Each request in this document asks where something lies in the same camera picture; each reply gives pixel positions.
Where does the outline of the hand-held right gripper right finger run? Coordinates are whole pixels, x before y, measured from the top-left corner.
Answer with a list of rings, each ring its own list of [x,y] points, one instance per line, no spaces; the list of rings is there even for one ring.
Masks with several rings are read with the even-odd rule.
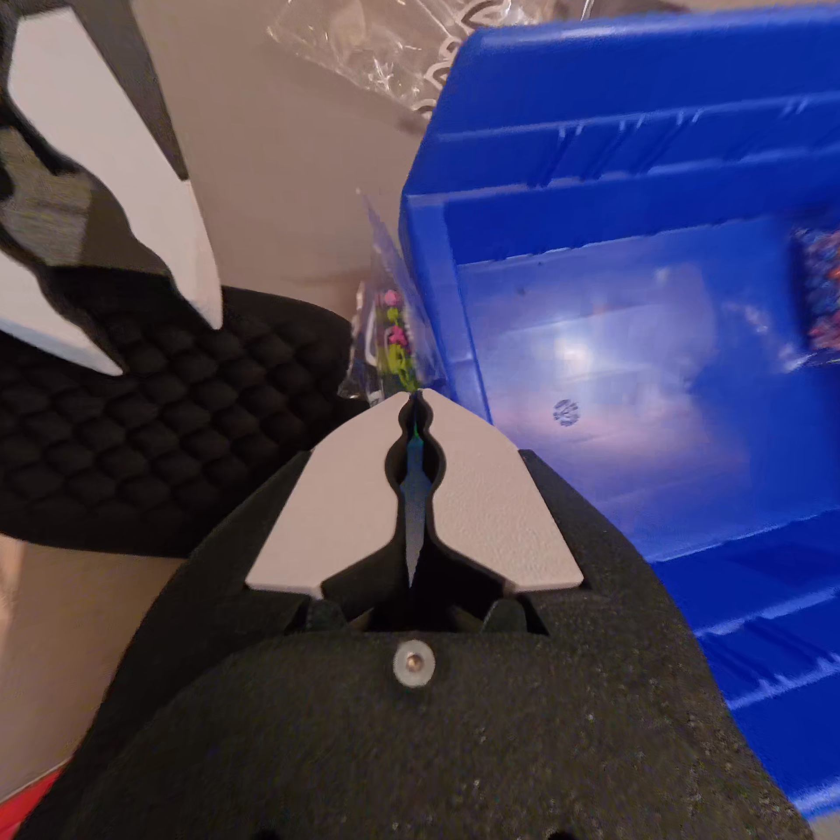
[[[516,445],[437,392],[420,392],[418,407],[439,463],[430,526],[441,548],[511,594],[580,587],[581,568]]]

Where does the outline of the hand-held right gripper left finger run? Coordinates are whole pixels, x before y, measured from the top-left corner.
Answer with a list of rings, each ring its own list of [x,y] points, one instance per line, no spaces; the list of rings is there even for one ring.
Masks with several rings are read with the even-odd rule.
[[[389,546],[400,521],[400,483],[386,460],[405,442],[412,397],[362,412],[310,453],[246,584],[253,590],[350,600],[361,563]]]

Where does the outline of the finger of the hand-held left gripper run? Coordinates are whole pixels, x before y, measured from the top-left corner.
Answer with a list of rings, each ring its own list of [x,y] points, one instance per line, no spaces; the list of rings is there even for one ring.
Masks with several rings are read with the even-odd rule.
[[[130,331],[170,319],[170,278],[99,179],[2,128],[2,331],[121,375]]]
[[[132,236],[213,329],[221,283],[150,51],[131,2],[3,2],[7,90],[57,152],[117,201]]]

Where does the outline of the small bag of colourful bricks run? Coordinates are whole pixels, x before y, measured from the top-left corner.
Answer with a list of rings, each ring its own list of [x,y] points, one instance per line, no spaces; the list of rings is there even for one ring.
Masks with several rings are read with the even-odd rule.
[[[366,397],[370,408],[398,393],[412,397],[405,442],[395,446],[386,460],[388,473],[400,483],[397,535],[389,546],[361,563],[361,572],[353,576],[350,586],[354,598],[379,603],[419,590],[447,562],[458,558],[451,550],[442,549],[432,536],[430,498],[439,463],[426,439],[424,413],[418,407],[418,395],[423,390],[447,397],[438,389],[448,386],[444,366],[417,286],[381,219],[372,207],[368,211],[373,232],[372,274],[357,296],[350,366],[339,391],[344,396]],[[415,438],[422,441],[422,467],[429,489],[421,499],[425,510],[423,533],[415,573],[410,574],[406,534],[411,526],[405,522],[407,503],[402,484]]]
[[[806,343],[806,362],[839,362],[839,230],[798,227],[792,233],[797,283]]]

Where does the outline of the blue plastic bin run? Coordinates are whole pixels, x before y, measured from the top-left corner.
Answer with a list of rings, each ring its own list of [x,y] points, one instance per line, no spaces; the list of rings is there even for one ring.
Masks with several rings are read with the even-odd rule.
[[[401,240],[457,402],[651,563],[753,751],[838,808],[838,363],[796,229],[838,228],[838,4],[486,29]]]

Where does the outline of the grey desk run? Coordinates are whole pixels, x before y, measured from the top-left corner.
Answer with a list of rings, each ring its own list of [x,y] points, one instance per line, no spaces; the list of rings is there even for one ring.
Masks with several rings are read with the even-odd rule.
[[[349,318],[369,263],[361,197],[396,230],[424,123],[300,61],[269,1],[73,2],[150,129],[148,48],[223,282]],[[2,800],[54,772],[88,730],[133,633],[180,559],[2,549]]]

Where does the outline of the empty clear plastic bag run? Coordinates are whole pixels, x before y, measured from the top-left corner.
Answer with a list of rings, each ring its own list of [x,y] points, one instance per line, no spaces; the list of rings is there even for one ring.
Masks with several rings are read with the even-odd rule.
[[[288,1],[268,36],[426,123],[460,47],[483,28],[528,22],[509,1]]]

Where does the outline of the red brick frame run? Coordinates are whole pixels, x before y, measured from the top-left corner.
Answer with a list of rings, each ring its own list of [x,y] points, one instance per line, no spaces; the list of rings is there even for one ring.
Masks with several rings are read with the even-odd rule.
[[[2,802],[2,838],[14,838],[19,827],[60,777],[63,769],[63,765],[57,766]]]

